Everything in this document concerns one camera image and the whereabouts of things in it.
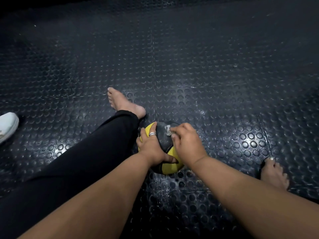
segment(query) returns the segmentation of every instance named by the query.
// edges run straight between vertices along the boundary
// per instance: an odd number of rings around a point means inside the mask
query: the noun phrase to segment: pants
[[[118,111],[86,139],[0,201],[0,237],[15,239],[123,162],[138,134],[138,117]]]

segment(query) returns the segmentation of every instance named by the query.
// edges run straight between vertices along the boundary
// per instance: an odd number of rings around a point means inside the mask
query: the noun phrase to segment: person's right hand
[[[171,128],[172,140],[176,152],[182,162],[188,167],[207,156],[196,130],[189,123],[183,123]]]

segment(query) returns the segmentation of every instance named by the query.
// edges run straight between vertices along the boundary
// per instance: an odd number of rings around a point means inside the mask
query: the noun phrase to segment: hand
[[[151,126],[150,132],[156,132],[157,122]],[[136,139],[140,149],[138,153],[143,154],[149,161],[150,167],[160,164],[163,161],[169,163],[177,162],[177,159],[165,153],[159,144],[157,136],[147,136],[145,128],[141,129],[141,137]]]
[[[196,130],[189,123],[183,123],[171,128],[172,140],[176,152],[182,162],[188,167],[207,156]]]

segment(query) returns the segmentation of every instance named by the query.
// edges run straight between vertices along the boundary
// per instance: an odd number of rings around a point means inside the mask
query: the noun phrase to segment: shoe
[[[13,112],[0,116],[0,144],[11,137],[19,125],[19,118]]]

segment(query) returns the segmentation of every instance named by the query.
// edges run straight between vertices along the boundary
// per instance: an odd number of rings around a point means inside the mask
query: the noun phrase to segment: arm
[[[156,123],[150,131],[155,131]],[[151,166],[174,158],[162,151],[156,136],[141,130],[140,152],[64,203],[20,239],[118,238]]]
[[[319,205],[279,190],[207,156],[190,124],[172,128],[182,161],[256,238],[316,238]]]

